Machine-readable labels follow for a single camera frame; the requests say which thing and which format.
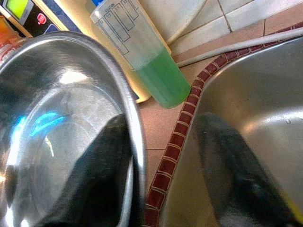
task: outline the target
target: plastic measuring cup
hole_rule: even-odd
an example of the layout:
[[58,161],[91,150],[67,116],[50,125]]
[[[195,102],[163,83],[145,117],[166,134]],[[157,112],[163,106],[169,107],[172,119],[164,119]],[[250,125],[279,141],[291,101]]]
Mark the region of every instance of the plastic measuring cup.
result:
[[180,104],[190,85],[145,16],[138,0],[93,0],[92,21],[104,32],[150,94],[165,108]]

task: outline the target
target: stainless steel bowl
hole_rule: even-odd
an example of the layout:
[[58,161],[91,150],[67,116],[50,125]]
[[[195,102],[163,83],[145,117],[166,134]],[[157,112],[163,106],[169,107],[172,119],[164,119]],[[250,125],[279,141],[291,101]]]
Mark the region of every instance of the stainless steel bowl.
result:
[[[133,158],[119,226],[138,226],[145,193],[143,134],[133,93],[115,59],[72,32],[34,38],[10,57],[0,68],[0,226],[33,226],[43,218],[77,159],[109,119],[122,113]],[[37,125],[43,121],[47,127]],[[45,128],[45,136],[35,139]]]

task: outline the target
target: blue cap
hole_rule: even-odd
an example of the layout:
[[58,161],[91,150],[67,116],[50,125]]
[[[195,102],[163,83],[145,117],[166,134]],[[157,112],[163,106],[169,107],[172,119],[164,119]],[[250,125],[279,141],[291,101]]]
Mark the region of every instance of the blue cap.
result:
[[92,0],[93,3],[98,6],[101,2],[103,2],[103,0]]

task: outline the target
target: red tile trim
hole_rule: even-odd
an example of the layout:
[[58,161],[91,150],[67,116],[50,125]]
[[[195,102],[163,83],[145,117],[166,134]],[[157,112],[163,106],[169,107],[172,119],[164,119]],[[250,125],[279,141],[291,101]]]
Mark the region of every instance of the red tile trim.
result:
[[[303,27],[303,22],[289,28],[282,29],[278,32],[288,31],[300,27]],[[159,227],[160,212],[166,198],[166,193],[169,190],[169,185],[171,183],[171,179],[173,178],[184,140],[192,121],[196,105],[203,92],[205,82],[207,82],[212,75],[214,75],[226,64],[231,63],[243,55],[266,49],[272,45],[275,45],[276,43],[277,42],[253,46],[250,48],[222,54],[199,73],[193,83],[191,93],[183,105],[175,129],[169,140],[169,144],[166,147],[153,184],[151,185],[147,195],[143,227]]]

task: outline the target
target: red button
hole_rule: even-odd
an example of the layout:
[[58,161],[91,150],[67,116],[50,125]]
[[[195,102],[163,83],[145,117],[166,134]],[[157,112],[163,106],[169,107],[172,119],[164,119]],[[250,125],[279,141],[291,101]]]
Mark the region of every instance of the red button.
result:
[[42,13],[38,14],[37,19],[41,25],[44,25],[46,23],[46,16],[44,16]]

